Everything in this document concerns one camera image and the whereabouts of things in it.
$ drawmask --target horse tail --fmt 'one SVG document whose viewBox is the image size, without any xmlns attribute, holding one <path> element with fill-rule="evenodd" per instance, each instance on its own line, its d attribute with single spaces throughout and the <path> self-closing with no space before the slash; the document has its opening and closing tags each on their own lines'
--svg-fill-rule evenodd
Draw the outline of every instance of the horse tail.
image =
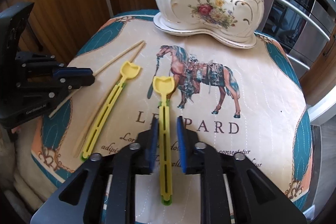
<svg viewBox="0 0 336 224">
<path fill-rule="evenodd" d="M 233 76 L 233 72 L 230 68 L 224 66 L 224 68 L 226 68 L 230 74 L 230 78 L 229 78 L 229 85 L 237 92 L 237 96 L 238 99 L 240 98 L 240 92 L 239 92 L 239 86 L 238 83 L 236 81 L 236 78 Z M 231 92 L 228 90 L 228 88 L 226 87 L 226 94 L 231 96 Z"/>
</svg>

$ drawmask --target green handle tip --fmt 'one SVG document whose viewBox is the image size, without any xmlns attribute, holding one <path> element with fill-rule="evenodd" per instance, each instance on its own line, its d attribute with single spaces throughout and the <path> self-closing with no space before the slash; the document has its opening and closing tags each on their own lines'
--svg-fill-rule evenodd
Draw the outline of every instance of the green handle tip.
<svg viewBox="0 0 336 224">
<path fill-rule="evenodd" d="M 163 199 L 163 196 L 161 196 L 161 202 L 162 202 L 162 204 L 163 204 L 164 206 L 169 206 L 169 205 L 172 204 L 173 201 L 172 201 L 171 196 L 170 196 L 169 200 L 164 200 L 164 199 Z"/>
<path fill-rule="evenodd" d="M 87 160 L 87 159 L 83 158 L 83 152 L 81 153 L 81 160 L 82 160 L 83 162 Z"/>
</svg>

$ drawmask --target wooden cabinet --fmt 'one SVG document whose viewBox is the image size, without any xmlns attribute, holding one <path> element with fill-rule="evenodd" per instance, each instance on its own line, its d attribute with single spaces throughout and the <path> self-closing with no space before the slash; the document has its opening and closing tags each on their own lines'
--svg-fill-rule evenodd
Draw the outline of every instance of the wooden cabinet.
<svg viewBox="0 0 336 224">
<path fill-rule="evenodd" d="M 106 0 L 2 0 L 0 9 L 20 1 L 34 2 L 29 17 L 31 28 L 46 54 L 59 62 L 69 63 L 78 50 L 110 18 Z M 38 52 L 32 35 L 26 29 L 19 47 Z"/>
<path fill-rule="evenodd" d="M 310 70 L 301 78 L 302 91 L 309 105 L 315 105 L 336 85 L 336 27 Z"/>
</svg>

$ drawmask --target yellow plastic spoon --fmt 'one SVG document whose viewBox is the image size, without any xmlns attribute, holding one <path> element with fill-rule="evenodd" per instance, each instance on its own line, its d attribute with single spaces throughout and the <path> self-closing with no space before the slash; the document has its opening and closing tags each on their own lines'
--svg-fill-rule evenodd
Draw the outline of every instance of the yellow plastic spoon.
<svg viewBox="0 0 336 224">
<path fill-rule="evenodd" d="M 92 150 L 99 137 L 99 134 L 106 122 L 106 119 L 109 116 L 117 98 L 119 97 L 121 91 L 123 90 L 123 87 L 126 84 L 125 81 L 127 79 L 132 79 L 136 77 L 139 74 L 140 69 L 141 67 L 135 65 L 134 63 L 130 63 L 129 61 L 124 62 L 121 66 L 120 74 L 122 78 L 119 83 L 117 83 L 113 87 L 111 93 L 107 97 L 105 103 L 103 104 L 102 108 L 99 111 L 99 114 L 97 115 L 93 123 L 93 127 L 90 130 L 90 133 L 83 148 L 82 160 L 86 160 L 91 155 Z"/>
<path fill-rule="evenodd" d="M 160 155 L 160 193 L 164 205 L 172 203 L 173 185 L 171 173 L 170 120 L 167 95 L 174 90 L 174 78 L 155 76 L 153 89 L 161 94 L 159 107 L 159 155 Z"/>
</svg>

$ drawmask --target vase base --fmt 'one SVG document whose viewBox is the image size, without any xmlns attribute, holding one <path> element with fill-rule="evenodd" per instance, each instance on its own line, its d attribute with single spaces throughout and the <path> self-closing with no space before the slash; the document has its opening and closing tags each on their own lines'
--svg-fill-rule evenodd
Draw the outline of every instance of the vase base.
<svg viewBox="0 0 336 224">
<path fill-rule="evenodd" d="M 255 34 L 252 34 L 251 37 L 245 41 L 245 42 L 235 42 L 229 39 L 226 39 L 222 36 L 220 36 L 219 34 L 208 30 L 208 29 L 194 29 L 194 30 L 176 30 L 173 28 L 168 27 L 167 25 L 164 24 L 163 21 L 163 16 L 161 13 L 157 13 L 153 19 L 153 22 L 155 24 L 155 26 L 168 33 L 168 34 L 172 34 L 172 35 L 176 35 L 179 37 L 187 37 L 190 35 L 195 35 L 195 34 L 200 34 L 200 33 L 204 33 L 204 34 L 208 34 L 211 35 L 213 38 L 215 38 L 217 41 L 219 41 L 220 43 L 222 43 L 223 45 L 226 45 L 228 47 L 232 47 L 232 48 L 252 48 L 255 46 L 256 42 L 257 42 L 257 38 L 255 36 Z"/>
</svg>

